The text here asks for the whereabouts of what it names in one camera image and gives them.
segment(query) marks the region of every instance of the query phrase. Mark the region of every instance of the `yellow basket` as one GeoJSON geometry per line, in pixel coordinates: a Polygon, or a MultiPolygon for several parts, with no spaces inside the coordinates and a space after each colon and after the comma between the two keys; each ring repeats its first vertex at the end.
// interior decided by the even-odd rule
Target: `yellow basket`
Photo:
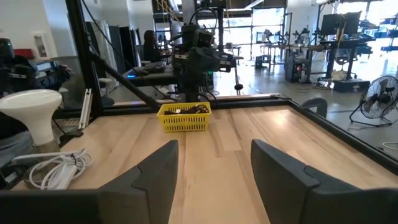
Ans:
{"type": "Polygon", "coordinates": [[[162,105],[157,113],[157,117],[162,123],[164,131],[170,133],[178,131],[205,131],[209,127],[210,114],[209,102],[171,103],[162,105]],[[164,115],[164,111],[175,112],[177,109],[187,110],[197,104],[205,105],[209,109],[209,113],[164,115]]]}

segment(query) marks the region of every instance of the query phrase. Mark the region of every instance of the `concrete floor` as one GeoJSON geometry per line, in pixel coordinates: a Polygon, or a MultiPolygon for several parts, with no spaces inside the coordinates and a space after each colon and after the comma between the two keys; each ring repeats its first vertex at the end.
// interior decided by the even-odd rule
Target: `concrete floor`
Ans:
{"type": "MultiPolygon", "coordinates": [[[[382,75],[392,75],[398,77],[397,66],[398,60],[396,60],[397,54],[389,53],[380,55],[372,55],[370,59],[367,56],[361,57],[358,62],[354,63],[353,72],[357,73],[358,78],[363,80],[375,80],[382,75]]],[[[241,84],[244,85],[244,89],[241,91],[242,95],[251,95],[259,93],[283,93],[291,97],[297,103],[303,103],[304,101],[314,98],[322,97],[328,102],[328,116],[331,122],[347,130],[357,138],[362,139],[374,147],[381,147],[383,142],[398,141],[398,124],[386,128],[372,128],[354,130],[348,128],[360,128],[363,126],[350,124],[349,115],[359,105],[359,99],[361,93],[337,93],[333,90],[316,90],[310,88],[308,85],[286,83],[284,77],[284,66],[276,65],[272,67],[270,72],[268,69],[255,70],[250,63],[242,62],[238,68],[238,75],[241,84]]],[[[326,63],[324,61],[315,61],[313,63],[312,70],[325,71],[326,63]]],[[[335,65],[335,69],[339,70],[341,67],[335,65]]],[[[217,73],[214,77],[215,90],[219,92],[219,95],[228,96],[236,95],[236,91],[233,89],[235,86],[234,73],[217,73]]],[[[145,87],[143,90],[153,95],[153,90],[150,87],[145,87]]],[[[111,97],[116,102],[121,101],[132,101],[137,98],[124,87],[119,87],[113,91],[111,97]]],[[[379,120],[368,120],[360,112],[354,115],[354,118],[360,121],[378,123],[379,120]]],[[[398,119],[398,111],[393,110],[388,116],[391,121],[398,119]]],[[[385,151],[394,157],[398,158],[398,151],[385,149],[385,151]]]]}

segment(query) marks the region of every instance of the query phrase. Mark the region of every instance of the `wooden table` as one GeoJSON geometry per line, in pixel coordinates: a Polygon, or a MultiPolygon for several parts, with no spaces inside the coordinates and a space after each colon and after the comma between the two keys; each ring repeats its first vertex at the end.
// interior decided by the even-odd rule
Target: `wooden table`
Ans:
{"type": "Polygon", "coordinates": [[[269,223],[252,174],[252,139],[362,189],[398,187],[397,176],[289,106],[216,110],[207,131],[167,134],[155,114],[140,114],[100,117],[84,133],[62,149],[85,147],[94,158],[70,189],[101,187],[169,140],[178,140],[169,223],[269,223]]]}

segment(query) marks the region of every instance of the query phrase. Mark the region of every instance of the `floor fan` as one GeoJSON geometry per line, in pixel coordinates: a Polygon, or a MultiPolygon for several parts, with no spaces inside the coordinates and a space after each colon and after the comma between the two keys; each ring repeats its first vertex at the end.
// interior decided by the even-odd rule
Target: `floor fan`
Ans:
{"type": "Polygon", "coordinates": [[[352,123],[365,124],[373,127],[386,127],[392,125],[392,122],[385,118],[394,107],[396,108],[398,98],[398,80],[390,75],[380,77],[374,80],[361,96],[358,107],[351,113],[349,119],[352,123]],[[369,119],[382,119],[382,124],[369,124],[354,121],[352,116],[357,110],[360,110],[363,116],[369,119]]]}

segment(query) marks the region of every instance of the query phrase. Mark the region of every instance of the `white power cord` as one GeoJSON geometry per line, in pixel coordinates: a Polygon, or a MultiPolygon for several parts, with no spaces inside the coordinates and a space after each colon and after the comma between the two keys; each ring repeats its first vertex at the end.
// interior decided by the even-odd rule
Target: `white power cord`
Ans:
{"type": "Polygon", "coordinates": [[[382,145],[388,149],[398,151],[398,148],[390,147],[390,144],[398,144],[398,142],[384,142],[382,145]]]}
{"type": "Polygon", "coordinates": [[[32,159],[40,157],[53,157],[49,160],[40,162],[33,166],[29,173],[29,181],[34,187],[40,190],[65,190],[68,188],[71,180],[79,177],[86,169],[93,163],[92,156],[86,152],[86,149],[74,152],[54,152],[41,153],[26,156],[18,156],[12,160],[15,163],[17,160],[32,159]],[[41,180],[41,184],[37,184],[33,180],[33,174],[36,170],[41,170],[49,164],[58,164],[50,170],[46,176],[41,180]]]}

